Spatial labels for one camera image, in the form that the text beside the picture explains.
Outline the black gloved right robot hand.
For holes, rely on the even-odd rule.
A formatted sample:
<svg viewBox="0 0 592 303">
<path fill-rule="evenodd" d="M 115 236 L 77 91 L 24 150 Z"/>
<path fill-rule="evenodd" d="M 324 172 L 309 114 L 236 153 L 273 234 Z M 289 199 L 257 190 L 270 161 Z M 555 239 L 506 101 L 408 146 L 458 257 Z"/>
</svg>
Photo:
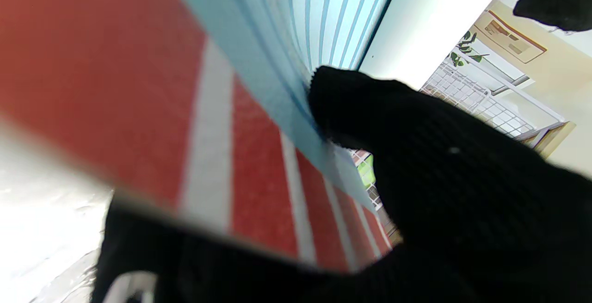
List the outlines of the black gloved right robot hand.
<svg viewBox="0 0 592 303">
<path fill-rule="evenodd" d="M 154 275 L 156 303 L 589 303 L 591 181 L 395 80 L 321 66 L 322 134 L 374 156 L 402 243 L 353 275 L 218 244 L 113 199 L 90 301 Z"/>
</svg>

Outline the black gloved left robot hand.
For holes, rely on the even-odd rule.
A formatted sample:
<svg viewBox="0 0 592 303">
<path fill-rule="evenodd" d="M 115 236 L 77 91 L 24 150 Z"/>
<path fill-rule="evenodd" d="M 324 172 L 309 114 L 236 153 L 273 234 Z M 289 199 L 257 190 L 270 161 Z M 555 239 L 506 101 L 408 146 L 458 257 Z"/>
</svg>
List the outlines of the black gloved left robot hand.
<svg viewBox="0 0 592 303">
<path fill-rule="evenodd" d="M 564 32 L 592 29 L 592 0 L 518 0 L 512 14 Z"/>
</svg>

